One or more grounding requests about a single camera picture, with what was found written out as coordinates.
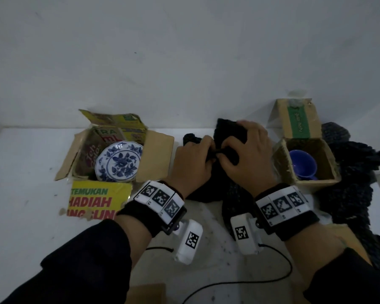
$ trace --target white wall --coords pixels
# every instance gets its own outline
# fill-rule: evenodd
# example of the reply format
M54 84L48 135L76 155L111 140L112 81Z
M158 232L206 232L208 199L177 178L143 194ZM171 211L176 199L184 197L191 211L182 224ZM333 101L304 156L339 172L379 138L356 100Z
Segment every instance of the white wall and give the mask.
M347 129L351 141L365 143L380 150L380 103Z
M6 126L265 122L288 95L342 125L380 102L380 0L0 0Z

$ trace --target left hand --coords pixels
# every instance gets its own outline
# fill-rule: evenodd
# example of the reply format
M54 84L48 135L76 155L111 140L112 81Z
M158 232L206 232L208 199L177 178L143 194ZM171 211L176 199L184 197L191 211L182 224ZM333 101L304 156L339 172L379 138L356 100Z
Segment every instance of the left hand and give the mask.
M200 144L188 142L177 148L172 173L163 180L178 190L184 199L210 179L215 161L205 161L210 148L215 150L215 143L208 135L203 137Z

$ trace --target blue and white plate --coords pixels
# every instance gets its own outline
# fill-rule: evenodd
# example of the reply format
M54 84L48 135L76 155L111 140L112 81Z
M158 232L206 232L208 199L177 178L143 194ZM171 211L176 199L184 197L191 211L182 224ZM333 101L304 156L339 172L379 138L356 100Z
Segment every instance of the blue and white plate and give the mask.
M142 145L118 142L103 150L96 160L96 176L100 181L129 182L135 178L142 156Z

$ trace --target hand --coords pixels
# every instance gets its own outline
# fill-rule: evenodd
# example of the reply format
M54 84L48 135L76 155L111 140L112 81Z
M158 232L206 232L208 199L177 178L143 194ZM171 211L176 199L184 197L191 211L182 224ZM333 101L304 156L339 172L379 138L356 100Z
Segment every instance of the hand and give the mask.
M164 181L178 190L184 199L210 179L214 160L205 161L210 148L215 150L215 144L208 135L200 144L188 142L177 148L172 173Z
M222 153L217 157L228 177L255 198L277 184L271 167L271 141L260 124L245 120L237 123L248 130L247 142L243 144L231 136L224 140L221 148L233 148L239 155L238 165L233 165Z

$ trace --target cable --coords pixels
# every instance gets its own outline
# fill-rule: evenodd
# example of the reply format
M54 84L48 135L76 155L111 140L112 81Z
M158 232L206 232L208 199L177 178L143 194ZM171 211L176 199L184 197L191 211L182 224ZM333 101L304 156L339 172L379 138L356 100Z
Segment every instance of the cable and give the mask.
M169 252L173 252L174 250L172 248L165 248L164 246L153 246L150 248L147 248L146 250L168 250Z
M193 295L195 295L197 292L203 290L203 289L206 289L208 287L212 287L212 286L217 286L217 285L229 285L229 284L265 284L265 283L268 283L268 282L278 282L278 281L281 281L282 279L285 279L287 277L290 276L291 272L293 271L293 265L291 264L291 261L281 252L279 251L278 249L274 248L273 246L270 246L270 245L267 245L267 244L259 244L259 246L261 247L268 247L268 248L271 248L272 250L278 252L280 255L282 255L284 257L285 260L287 260L287 262L289 263L290 265L290 271L280 277L280 278L276 278L276 279L271 279L271 280L267 280L267 281L237 281L237 282L216 282L216 283L213 283L213 284L209 284L209 285L206 285L206 286L203 286L201 288L198 288L196 291L194 291L192 294L190 294L184 301L182 304L186 303L188 299L190 299Z

